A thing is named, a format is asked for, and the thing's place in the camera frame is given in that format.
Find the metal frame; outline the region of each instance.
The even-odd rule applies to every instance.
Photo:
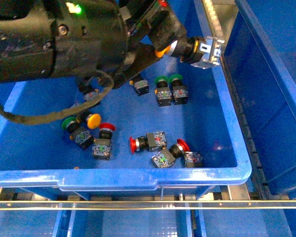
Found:
[[[296,209],[296,200],[214,201],[0,201],[4,210]]]

